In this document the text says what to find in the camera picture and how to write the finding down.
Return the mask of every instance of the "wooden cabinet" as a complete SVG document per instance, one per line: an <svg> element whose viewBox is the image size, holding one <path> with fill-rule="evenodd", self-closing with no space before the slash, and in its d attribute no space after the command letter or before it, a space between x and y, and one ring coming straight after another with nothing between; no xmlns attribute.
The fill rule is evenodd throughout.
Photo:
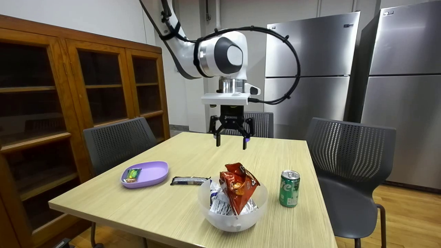
<svg viewBox="0 0 441 248"><path fill-rule="evenodd" d="M94 176L84 128L136 115L169 137L160 48L0 16L1 235L43 246L84 227L47 201Z"/></svg>

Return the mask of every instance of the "wooden table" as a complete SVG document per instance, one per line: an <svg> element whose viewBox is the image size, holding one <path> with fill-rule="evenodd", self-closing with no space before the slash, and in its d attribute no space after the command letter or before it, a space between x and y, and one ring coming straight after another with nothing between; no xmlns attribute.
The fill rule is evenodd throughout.
<svg viewBox="0 0 441 248"><path fill-rule="evenodd" d="M163 159L169 176L157 185L121 187L123 170L136 162ZM197 203L198 185L171 185L172 176L218 176L225 163L243 162L267 187L266 214L243 232L212 227ZM282 169L300 173L295 207L278 202ZM309 148L303 140L222 134L216 147L208 133L182 132L50 201L52 209L124 228L174 246L336 246Z"/></svg>

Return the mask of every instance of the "refrigerator door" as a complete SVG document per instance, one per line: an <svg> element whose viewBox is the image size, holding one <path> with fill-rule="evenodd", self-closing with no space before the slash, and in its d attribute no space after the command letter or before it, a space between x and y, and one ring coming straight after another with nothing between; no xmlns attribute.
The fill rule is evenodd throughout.
<svg viewBox="0 0 441 248"><path fill-rule="evenodd" d="M292 85L294 78L266 78L265 97L281 96ZM274 112L274 136L303 139L313 116L343 119L349 77L306 77L280 104L266 104Z"/></svg>
<svg viewBox="0 0 441 248"><path fill-rule="evenodd" d="M289 35L302 75L346 75L353 64L360 12L331 15L269 24ZM295 75L296 63L289 48L273 35L266 42L266 77Z"/></svg>
<svg viewBox="0 0 441 248"><path fill-rule="evenodd" d="M397 128L389 177L441 188L441 75L369 77L361 122Z"/></svg>
<svg viewBox="0 0 441 248"><path fill-rule="evenodd" d="M383 8L369 74L441 72L441 1Z"/></svg>

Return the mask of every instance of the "wooden floor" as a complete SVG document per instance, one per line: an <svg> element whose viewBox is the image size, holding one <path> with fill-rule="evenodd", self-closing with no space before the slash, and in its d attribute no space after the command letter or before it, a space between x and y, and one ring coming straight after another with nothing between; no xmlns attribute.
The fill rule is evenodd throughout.
<svg viewBox="0 0 441 248"><path fill-rule="evenodd" d="M380 185L373 198L384 205L387 218L389 248L441 248L441 195ZM76 248L90 248L90 229L77 235L72 243ZM106 248L143 246L142 238L99 225L96 239ZM353 239L338 238L340 248L353 248ZM362 248L380 246L379 224L373 234L362 239Z"/></svg>

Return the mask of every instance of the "white bowl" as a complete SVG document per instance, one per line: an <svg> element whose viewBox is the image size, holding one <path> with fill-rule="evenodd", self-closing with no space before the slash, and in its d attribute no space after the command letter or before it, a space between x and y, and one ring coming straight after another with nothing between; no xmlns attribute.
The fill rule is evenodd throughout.
<svg viewBox="0 0 441 248"><path fill-rule="evenodd" d="M204 181L198 190L198 205L205 218L223 231L243 231L252 227L266 212L267 190L263 184L258 185L251 195L258 205L256 209L245 214L219 214L209 210L209 181Z"/></svg>

